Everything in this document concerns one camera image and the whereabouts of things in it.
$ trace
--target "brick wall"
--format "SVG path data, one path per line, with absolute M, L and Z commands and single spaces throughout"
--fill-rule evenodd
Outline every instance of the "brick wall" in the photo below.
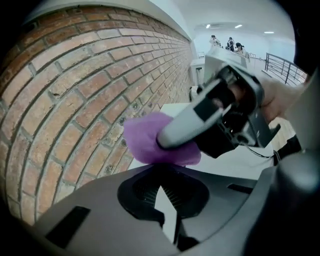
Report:
M 25 26 L 2 62 L 0 187 L 29 224 L 96 178 L 127 170 L 127 118 L 188 102 L 189 41 L 136 12 L 83 6 Z

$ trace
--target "metal railing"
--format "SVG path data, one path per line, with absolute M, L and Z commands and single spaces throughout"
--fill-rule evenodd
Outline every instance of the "metal railing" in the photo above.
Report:
M 307 78 L 307 73 L 296 64 L 270 53 L 266 54 L 264 70 L 267 73 L 274 74 L 276 78 L 281 79 L 285 84 L 290 86 L 304 83 Z

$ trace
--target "purple sponge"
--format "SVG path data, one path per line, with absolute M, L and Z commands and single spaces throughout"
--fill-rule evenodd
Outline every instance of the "purple sponge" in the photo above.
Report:
M 173 117 L 153 112 L 124 122 L 124 138 L 132 155 L 144 164 L 170 163 L 179 166 L 196 165 L 201 152 L 197 144 L 188 142 L 178 148 L 164 150 L 157 144 L 157 134 Z

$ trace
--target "white ceiling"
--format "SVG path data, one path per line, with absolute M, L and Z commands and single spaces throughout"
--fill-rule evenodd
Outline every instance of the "white ceiling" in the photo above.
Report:
M 222 30 L 239 30 L 264 35 L 273 31 L 275 38 L 294 40 L 287 13 L 272 0 L 172 0 L 195 33 L 207 24 Z

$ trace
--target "staircase railing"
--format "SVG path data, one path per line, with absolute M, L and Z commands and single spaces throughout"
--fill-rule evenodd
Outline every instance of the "staircase railing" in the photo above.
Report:
M 304 83 L 307 77 L 296 64 L 271 53 L 266 54 L 264 70 L 290 86 Z

